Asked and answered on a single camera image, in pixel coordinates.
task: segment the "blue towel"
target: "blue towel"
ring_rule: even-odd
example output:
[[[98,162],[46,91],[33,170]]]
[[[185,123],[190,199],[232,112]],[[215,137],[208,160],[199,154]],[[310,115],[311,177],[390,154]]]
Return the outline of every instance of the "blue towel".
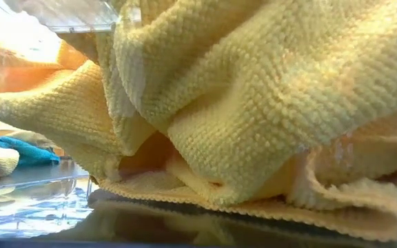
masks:
[[[56,154],[16,138],[0,137],[0,147],[18,151],[19,162],[17,167],[59,164],[60,159]]]

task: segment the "teal microfiber towel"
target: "teal microfiber towel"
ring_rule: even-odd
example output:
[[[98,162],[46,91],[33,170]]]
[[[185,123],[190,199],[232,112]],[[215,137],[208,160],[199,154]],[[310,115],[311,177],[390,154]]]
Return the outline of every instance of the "teal microfiber towel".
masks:
[[[11,137],[0,137],[0,148],[15,149],[19,153],[17,167],[59,164],[59,157],[46,149],[35,147],[27,142]]]

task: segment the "transparent plastic lid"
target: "transparent plastic lid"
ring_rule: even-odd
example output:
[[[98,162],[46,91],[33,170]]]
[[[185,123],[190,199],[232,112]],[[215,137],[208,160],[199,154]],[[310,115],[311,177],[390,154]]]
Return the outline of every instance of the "transparent plastic lid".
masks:
[[[56,33],[107,32],[118,19],[102,0],[0,0],[7,13],[27,12]]]

